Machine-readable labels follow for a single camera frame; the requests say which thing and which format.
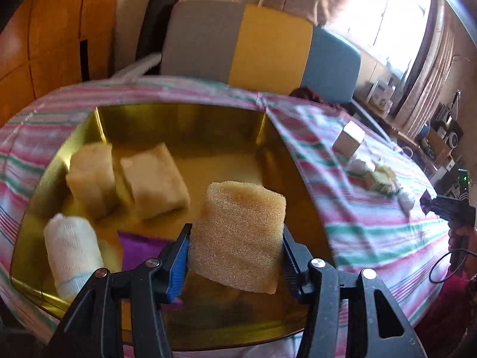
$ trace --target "yellow cushion panel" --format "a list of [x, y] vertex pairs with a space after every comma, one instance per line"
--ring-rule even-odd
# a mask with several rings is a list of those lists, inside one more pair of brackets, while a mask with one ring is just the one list
[[248, 4], [228, 83], [246, 90], [290, 94], [300, 86], [312, 33], [312, 24], [301, 17]]

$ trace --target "person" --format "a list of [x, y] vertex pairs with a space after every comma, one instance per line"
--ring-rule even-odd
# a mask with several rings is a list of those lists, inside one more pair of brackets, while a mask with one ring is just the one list
[[[468, 236], [468, 250], [477, 253], [477, 229], [449, 222], [449, 251], [457, 249], [459, 237]], [[445, 358], [457, 348], [477, 320], [477, 257], [468, 255], [462, 274], [443, 283], [428, 313], [415, 331], [428, 358]]]

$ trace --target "gold tray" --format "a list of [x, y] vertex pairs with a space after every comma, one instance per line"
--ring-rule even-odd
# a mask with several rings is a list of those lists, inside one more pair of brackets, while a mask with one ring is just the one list
[[[113, 144], [115, 164], [123, 156], [165, 142], [191, 196], [189, 209], [151, 220], [131, 214], [127, 191], [116, 173], [122, 205], [93, 221], [104, 262], [118, 270], [122, 248], [117, 230], [174, 240], [193, 222], [211, 182], [262, 184], [287, 199], [286, 219], [295, 240], [331, 262], [331, 251], [306, 186], [278, 132], [264, 113], [200, 104], [136, 104], [99, 107], [65, 141], [48, 165], [21, 224], [10, 269], [13, 286], [37, 306], [61, 318], [69, 303], [56, 293], [43, 229], [57, 212], [84, 216], [65, 175], [71, 155], [86, 143]], [[288, 294], [281, 277], [274, 295], [235, 290], [189, 272], [180, 310], [163, 311], [173, 350], [202, 350], [276, 340], [303, 329], [307, 307]], [[123, 341], [131, 342], [129, 303], [123, 303]]]

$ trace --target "black cable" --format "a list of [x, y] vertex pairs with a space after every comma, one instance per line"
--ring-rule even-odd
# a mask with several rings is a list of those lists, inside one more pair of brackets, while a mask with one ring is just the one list
[[[458, 252], [458, 251], [464, 251], [466, 253], [466, 257], [464, 257], [464, 259], [462, 260], [462, 262], [460, 263], [460, 265], [456, 268], [455, 271], [453, 271], [449, 276], [446, 276], [444, 277], [444, 279], [442, 279], [441, 281], [435, 281], [431, 278], [431, 274], [432, 272], [434, 271], [434, 269], [436, 268], [437, 265], [440, 264], [440, 262], [445, 258], [447, 257], [448, 255], [452, 254], [452, 253], [455, 253], [455, 252]], [[471, 255], [471, 256], [474, 256], [474, 257], [477, 257], [477, 253], [474, 253], [473, 251], [470, 251], [468, 249], [454, 249], [454, 250], [451, 250], [451, 251], [448, 251], [445, 255], [443, 255], [441, 258], [439, 258], [436, 263], [432, 266], [430, 272], [429, 272], [429, 281], [432, 283], [432, 284], [440, 284], [440, 283], [443, 283], [444, 281], [447, 281], [449, 280], [452, 276], [454, 276], [459, 270], [460, 268], [462, 267], [462, 265], [464, 265], [464, 263], [466, 262], [466, 258], [468, 255]]]

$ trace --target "yellow sponge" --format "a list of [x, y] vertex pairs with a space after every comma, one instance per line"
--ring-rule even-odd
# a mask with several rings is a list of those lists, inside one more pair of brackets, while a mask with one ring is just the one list
[[108, 214], [116, 205], [111, 144], [98, 142], [81, 147], [70, 161], [66, 183], [73, 197], [93, 218]]
[[285, 206], [284, 196], [262, 186], [210, 184], [190, 234], [189, 269], [226, 286], [274, 294]]
[[121, 159], [121, 166], [133, 195], [134, 211], [140, 219], [190, 204], [187, 187], [164, 143]]

